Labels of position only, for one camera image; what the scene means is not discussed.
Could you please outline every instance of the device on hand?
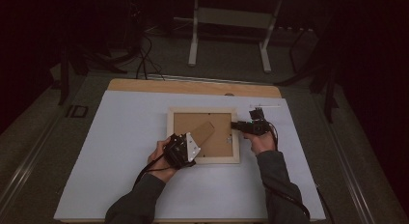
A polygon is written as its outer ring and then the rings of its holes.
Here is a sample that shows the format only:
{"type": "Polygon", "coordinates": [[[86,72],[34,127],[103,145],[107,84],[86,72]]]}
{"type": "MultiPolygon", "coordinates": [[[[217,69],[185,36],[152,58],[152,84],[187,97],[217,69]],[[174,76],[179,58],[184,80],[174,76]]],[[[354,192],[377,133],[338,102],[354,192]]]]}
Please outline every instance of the device on hand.
{"type": "Polygon", "coordinates": [[[240,130],[244,133],[263,135],[268,131],[273,135],[274,143],[278,145],[278,133],[276,128],[264,118],[264,113],[260,107],[256,107],[255,110],[249,111],[252,121],[237,121],[231,122],[232,129],[240,130]]]}
{"type": "Polygon", "coordinates": [[[172,134],[170,138],[171,141],[163,148],[165,159],[169,165],[176,169],[195,165],[195,157],[201,148],[196,144],[191,133],[172,134]]]}

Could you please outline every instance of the sleeve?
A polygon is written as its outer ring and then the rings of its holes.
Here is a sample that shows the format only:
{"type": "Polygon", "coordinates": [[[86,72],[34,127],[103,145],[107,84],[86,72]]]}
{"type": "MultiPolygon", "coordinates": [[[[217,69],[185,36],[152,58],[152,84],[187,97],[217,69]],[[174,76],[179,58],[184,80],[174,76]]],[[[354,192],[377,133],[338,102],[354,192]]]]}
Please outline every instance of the sleeve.
{"type": "Polygon", "coordinates": [[[114,203],[105,215],[106,224],[152,223],[156,200],[166,183],[146,174],[135,188],[114,203]]]}
{"type": "MultiPolygon", "coordinates": [[[[291,183],[286,169],[286,162],[282,153],[266,151],[257,155],[262,182],[279,192],[302,202],[301,192],[298,186],[291,183]]],[[[304,212],[277,195],[272,194],[267,188],[266,206],[269,223],[310,223],[304,212]]]]}

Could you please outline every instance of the picture frame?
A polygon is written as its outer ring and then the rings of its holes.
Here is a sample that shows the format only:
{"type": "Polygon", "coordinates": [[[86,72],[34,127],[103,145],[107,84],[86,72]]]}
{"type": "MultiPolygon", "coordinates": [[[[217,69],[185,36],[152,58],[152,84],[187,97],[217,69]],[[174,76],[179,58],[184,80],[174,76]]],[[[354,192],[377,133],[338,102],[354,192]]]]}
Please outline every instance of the picture frame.
{"type": "Polygon", "coordinates": [[[240,163],[238,130],[231,128],[237,122],[232,107],[170,107],[167,135],[190,132],[205,122],[211,122],[214,132],[203,142],[195,158],[197,164],[240,163]]]}

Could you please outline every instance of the person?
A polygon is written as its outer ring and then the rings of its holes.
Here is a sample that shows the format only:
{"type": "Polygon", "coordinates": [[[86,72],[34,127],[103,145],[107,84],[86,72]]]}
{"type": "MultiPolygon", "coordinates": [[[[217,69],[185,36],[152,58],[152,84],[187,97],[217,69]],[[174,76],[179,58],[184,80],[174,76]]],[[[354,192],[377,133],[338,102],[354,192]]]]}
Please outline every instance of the person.
{"type": "MultiPolygon", "coordinates": [[[[291,183],[286,169],[283,154],[277,151],[271,132],[262,136],[243,133],[252,143],[252,152],[256,155],[261,180],[266,187],[266,208],[269,223],[309,223],[304,212],[290,201],[271,192],[271,188],[301,202],[298,186],[291,183]]],[[[156,150],[149,156],[148,162],[158,158],[163,153],[163,147],[169,143],[158,141],[156,150]]],[[[159,159],[150,169],[168,168],[164,158],[159,159]]],[[[166,182],[177,172],[169,168],[162,171],[150,171],[136,184],[131,192],[114,203],[105,215],[105,223],[152,223],[156,200],[162,193],[166,182]]]]}

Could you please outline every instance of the white board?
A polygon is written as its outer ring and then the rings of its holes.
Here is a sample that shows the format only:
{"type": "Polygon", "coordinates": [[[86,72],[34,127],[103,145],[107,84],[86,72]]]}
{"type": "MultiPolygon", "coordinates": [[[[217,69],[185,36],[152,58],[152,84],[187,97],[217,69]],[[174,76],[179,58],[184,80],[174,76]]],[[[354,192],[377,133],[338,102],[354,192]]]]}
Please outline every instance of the white board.
{"type": "MultiPolygon", "coordinates": [[[[283,98],[223,97],[164,93],[105,92],[84,146],[68,179],[55,219],[103,219],[129,192],[157,140],[166,139],[168,108],[236,107],[250,121],[254,105],[279,133],[289,177],[301,190],[312,219],[325,219],[314,180],[283,98]]],[[[195,165],[179,170],[156,204],[160,219],[267,218],[264,188],[250,141],[240,136],[239,164],[195,165]]]]}

